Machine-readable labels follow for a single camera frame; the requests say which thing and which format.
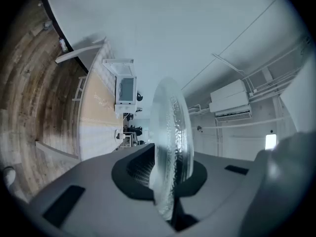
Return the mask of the white air conditioner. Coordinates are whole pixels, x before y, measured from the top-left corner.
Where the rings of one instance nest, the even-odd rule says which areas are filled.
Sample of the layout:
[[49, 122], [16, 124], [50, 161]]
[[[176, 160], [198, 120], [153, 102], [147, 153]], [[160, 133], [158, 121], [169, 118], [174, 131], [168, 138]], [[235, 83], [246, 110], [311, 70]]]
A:
[[209, 110], [217, 122], [252, 118], [246, 87], [240, 79], [211, 92], [210, 99]]

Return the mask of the clear glass turntable plate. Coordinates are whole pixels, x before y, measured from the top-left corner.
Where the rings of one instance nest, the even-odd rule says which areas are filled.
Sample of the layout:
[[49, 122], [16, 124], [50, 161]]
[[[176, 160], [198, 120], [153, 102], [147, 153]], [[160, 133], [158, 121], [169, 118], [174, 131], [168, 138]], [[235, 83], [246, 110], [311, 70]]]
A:
[[194, 146], [188, 107], [172, 78], [158, 84], [150, 115], [149, 142], [155, 145], [155, 164], [149, 187], [163, 220], [171, 221], [175, 188], [189, 179], [194, 169]]

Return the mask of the bright wall light panel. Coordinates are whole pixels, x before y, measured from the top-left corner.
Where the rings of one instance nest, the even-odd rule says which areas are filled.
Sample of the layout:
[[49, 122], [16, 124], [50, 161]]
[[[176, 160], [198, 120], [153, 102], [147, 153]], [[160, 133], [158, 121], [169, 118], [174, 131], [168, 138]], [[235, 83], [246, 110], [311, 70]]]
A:
[[265, 150], [273, 150], [277, 144], [277, 135], [268, 134], [265, 138]]

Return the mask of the person's grey shoe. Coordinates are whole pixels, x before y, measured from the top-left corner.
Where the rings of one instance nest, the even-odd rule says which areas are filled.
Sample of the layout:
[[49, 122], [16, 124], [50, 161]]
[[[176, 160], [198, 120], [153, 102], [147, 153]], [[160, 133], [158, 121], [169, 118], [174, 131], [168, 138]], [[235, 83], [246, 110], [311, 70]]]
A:
[[12, 166], [8, 166], [3, 170], [3, 180], [7, 189], [14, 183], [16, 171]]

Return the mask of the white microwave oven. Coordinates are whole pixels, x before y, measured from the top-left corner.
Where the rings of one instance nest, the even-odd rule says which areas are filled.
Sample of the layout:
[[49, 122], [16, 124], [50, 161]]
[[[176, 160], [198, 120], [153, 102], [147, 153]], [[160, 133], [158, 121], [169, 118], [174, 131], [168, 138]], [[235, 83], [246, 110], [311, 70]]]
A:
[[115, 112], [135, 114], [137, 107], [137, 77], [133, 59], [103, 59], [103, 66], [116, 78]]

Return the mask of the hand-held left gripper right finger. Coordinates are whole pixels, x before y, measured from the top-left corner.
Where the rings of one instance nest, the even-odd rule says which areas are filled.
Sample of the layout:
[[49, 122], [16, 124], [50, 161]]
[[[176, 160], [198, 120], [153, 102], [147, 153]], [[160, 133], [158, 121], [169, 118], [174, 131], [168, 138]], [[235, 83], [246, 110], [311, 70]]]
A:
[[192, 197], [180, 198], [186, 214], [198, 222], [178, 233], [181, 237], [236, 237], [244, 216], [235, 192], [245, 175], [226, 169], [228, 165], [250, 169], [253, 161], [195, 153], [195, 160], [207, 171], [207, 179]]

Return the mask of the white wall pipe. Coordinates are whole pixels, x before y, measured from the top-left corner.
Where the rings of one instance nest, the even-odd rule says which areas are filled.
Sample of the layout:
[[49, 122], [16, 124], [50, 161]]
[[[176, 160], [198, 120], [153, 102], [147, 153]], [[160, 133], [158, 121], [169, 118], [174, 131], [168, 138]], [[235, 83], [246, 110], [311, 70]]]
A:
[[224, 129], [224, 128], [235, 128], [235, 127], [247, 127], [247, 126], [254, 126], [254, 125], [261, 125], [266, 123], [278, 122], [285, 119], [290, 119], [291, 116], [279, 117], [264, 121], [252, 122], [252, 123], [244, 123], [244, 124], [236, 124], [236, 125], [227, 125], [227, 126], [210, 126], [210, 127], [203, 127], [203, 129]]

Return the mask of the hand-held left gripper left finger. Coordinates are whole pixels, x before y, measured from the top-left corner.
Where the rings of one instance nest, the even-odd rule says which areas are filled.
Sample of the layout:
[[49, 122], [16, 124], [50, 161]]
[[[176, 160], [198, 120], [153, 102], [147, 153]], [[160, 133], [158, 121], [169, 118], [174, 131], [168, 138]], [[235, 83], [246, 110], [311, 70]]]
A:
[[127, 172], [154, 145], [84, 160], [30, 202], [32, 219], [48, 237], [168, 237], [172, 227], [154, 206], [152, 191]]

